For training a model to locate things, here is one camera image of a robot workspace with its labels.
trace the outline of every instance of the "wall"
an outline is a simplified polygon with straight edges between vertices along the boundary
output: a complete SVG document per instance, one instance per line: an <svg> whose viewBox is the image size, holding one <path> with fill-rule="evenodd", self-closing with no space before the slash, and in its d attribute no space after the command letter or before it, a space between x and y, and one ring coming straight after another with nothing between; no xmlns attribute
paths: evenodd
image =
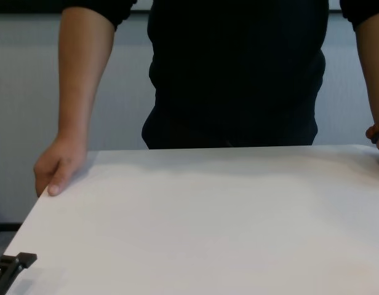
<svg viewBox="0 0 379 295"><path fill-rule="evenodd" d="M22 221L36 197L32 166L57 128L58 16L0 16L0 221ZM330 19L328 66L317 102L317 144L367 144L371 123L354 34ZM142 124L153 105L146 17L134 16L116 36L98 92L91 149L143 149Z"/></svg>

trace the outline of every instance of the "forearm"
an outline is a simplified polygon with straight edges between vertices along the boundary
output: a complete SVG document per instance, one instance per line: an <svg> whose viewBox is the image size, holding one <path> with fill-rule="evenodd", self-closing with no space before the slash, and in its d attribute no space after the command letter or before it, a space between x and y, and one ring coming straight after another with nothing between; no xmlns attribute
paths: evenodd
<svg viewBox="0 0 379 295"><path fill-rule="evenodd" d="M379 14L360 24L356 37L370 107L374 121L379 123Z"/></svg>
<svg viewBox="0 0 379 295"><path fill-rule="evenodd" d="M97 88L113 47L114 26L98 13L65 9L59 40L58 135L87 140Z"/></svg>

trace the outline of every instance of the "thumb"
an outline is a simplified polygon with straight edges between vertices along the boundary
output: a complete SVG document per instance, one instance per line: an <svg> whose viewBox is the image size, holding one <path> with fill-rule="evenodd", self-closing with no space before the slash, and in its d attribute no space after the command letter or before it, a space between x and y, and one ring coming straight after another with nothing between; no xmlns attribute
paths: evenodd
<svg viewBox="0 0 379 295"><path fill-rule="evenodd" d="M68 185L73 173L74 167L61 160L58 163L57 171L55 172L49 187L47 188L49 195L54 197L61 194L64 188Z"/></svg>

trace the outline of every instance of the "right hand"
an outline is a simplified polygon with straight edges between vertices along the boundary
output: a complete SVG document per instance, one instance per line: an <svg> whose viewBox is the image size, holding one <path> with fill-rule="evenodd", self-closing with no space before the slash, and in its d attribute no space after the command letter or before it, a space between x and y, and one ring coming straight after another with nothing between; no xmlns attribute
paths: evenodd
<svg viewBox="0 0 379 295"><path fill-rule="evenodd" d="M71 177L84 165L86 157L86 141L58 136L34 166L38 197L45 188L51 196L60 194Z"/></svg>

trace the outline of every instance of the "black sweater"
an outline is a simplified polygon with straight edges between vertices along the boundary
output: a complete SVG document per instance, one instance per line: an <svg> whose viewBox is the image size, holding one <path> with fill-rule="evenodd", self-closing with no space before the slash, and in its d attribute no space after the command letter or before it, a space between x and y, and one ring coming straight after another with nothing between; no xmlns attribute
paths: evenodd
<svg viewBox="0 0 379 295"><path fill-rule="evenodd" d="M117 27L135 2L65 7L90 8ZM379 0L341 0L341 8L355 28L379 13ZM156 105L184 124L225 133L298 128L314 118L328 15L328 0L154 0Z"/></svg>

